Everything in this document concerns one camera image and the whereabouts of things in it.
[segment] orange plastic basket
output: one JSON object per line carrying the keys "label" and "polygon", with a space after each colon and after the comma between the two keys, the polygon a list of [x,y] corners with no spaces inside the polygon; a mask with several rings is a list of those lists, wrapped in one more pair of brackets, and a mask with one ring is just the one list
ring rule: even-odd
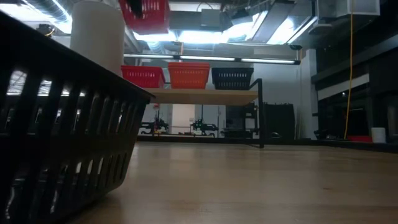
{"label": "orange plastic basket", "polygon": [[142,18],[136,17],[126,0],[119,0],[126,25],[138,34],[166,34],[169,32],[170,8],[168,0],[142,0]]}
{"label": "orange plastic basket", "polygon": [[169,72],[172,88],[204,89],[209,78],[209,63],[170,62]]}
{"label": "orange plastic basket", "polygon": [[165,78],[160,67],[129,66],[121,67],[123,78],[142,88],[163,88]]}

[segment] black basket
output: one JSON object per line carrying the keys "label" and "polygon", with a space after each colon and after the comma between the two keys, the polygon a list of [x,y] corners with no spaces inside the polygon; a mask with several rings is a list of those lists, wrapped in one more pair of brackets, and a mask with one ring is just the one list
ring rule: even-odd
{"label": "black basket", "polygon": [[0,222],[59,222],[122,184],[153,96],[1,12],[0,30]]}
{"label": "black basket", "polygon": [[216,90],[249,90],[253,68],[212,68]]}

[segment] wooden shelf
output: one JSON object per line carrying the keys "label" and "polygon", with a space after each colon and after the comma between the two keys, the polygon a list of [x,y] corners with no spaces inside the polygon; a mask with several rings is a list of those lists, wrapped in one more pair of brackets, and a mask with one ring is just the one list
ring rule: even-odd
{"label": "wooden shelf", "polygon": [[175,90],[146,88],[156,98],[151,103],[244,106],[258,97],[251,90]]}

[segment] hanging cable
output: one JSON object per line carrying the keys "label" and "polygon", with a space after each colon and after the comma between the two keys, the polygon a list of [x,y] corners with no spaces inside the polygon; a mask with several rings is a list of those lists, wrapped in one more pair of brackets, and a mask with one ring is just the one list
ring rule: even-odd
{"label": "hanging cable", "polygon": [[351,0],[351,35],[349,40],[349,89],[346,113],[346,128],[344,131],[344,139],[347,139],[348,132],[348,119],[349,119],[349,106],[351,104],[351,89],[353,82],[353,42],[354,42],[354,0]]}
{"label": "hanging cable", "polygon": [[198,5],[198,7],[197,7],[197,11],[199,10],[199,7],[200,7],[203,3],[207,4],[211,9],[213,9],[213,6],[211,6],[211,4],[208,4],[207,2],[201,2],[201,3],[199,3],[199,5]]}

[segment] white cylinder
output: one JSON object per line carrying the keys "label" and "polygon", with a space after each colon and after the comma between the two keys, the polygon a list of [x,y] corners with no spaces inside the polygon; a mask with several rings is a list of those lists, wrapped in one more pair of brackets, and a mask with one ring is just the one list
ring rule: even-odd
{"label": "white cylinder", "polygon": [[386,143],[386,129],[372,128],[373,143]]}
{"label": "white cylinder", "polygon": [[70,48],[121,75],[124,20],[121,11],[102,2],[81,1],[72,13]]}

